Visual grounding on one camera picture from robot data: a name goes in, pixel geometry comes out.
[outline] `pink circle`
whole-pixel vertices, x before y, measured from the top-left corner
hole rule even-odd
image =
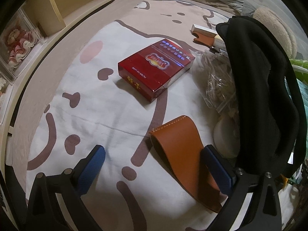
[[[91,43],[81,53],[81,55],[80,55],[80,62],[82,64],[88,63],[95,56],[98,55],[98,53],[102,50],[102,48],[103,48],[103,42],[102,41],[95,41],[95,42]]]

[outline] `white stitching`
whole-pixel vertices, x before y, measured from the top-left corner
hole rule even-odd
[[[155,129],[155,130],[153,129],[152,132],[156,132],[156,131],[158,131],[158,130],[160,130],[160,129],[163,129],[163,128],[165,128],[165,127],[168,127],[168,126],[170,126],[171,124],[174,124],[175,122],[178,122],[178,121],[180,121],[180,120],[183,120],[185,117],[186,117],[186,116],[183,116],[181,119],[178,119],[178,120],[176,120],[176,121],[174,121],[174,122],[172,122],[172,123],[169,123],[168,125],[163,126],[163,127],[161,127],[161,128],[157,128],[157,129]]]

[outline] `brown leather piece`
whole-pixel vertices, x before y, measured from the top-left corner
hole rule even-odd
[[[204,36],[196,31],[193,31],[192,34],[196,37],[193,42],[197,43],[197,44],[202,44],[205,45],[207,47],[213,47],[214,45],[214,38],[212,37],[208,37],[208,36]]]
[[[150,132],[153,147],[162,149],[175,177],[196,200],[218,213],[221,209],[219,188],[208,168],[200,163],[204,148],[194,122],[180,116]]]

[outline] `black eye mask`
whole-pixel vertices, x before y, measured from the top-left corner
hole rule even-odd
[[[226,45],[238,99],[241,148],[237,167],[249,174],[270,172],[274,178],[280,174],[290,178],[304,161],[307,132],[290,61],[272,33],[253,18],[235,16],[216,30]],[[292,165],[288,160],[293,148]]]

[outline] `metal bolt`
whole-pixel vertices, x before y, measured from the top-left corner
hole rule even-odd
[[[40,172],[40,173],[38,173],[37,175],[36,175],[36,178],[42,178],[43,177],[43,173],[42,172]]]
[[[266,173],[265,173],[265,176],[266,176],[267,178],[269,178],[269,179],[272,178],[272,174],[271,174],[270,172],[266,172]]]
[[[71,168],[67,168],[64,170],[64,174],[66,175],[70,175],[73,172],[73,170]]]
[[[238,167],[238,168],[236,169],[236,172],[237,172],[239,175],[244,174],[244,170],[241,169],[240,167]]]

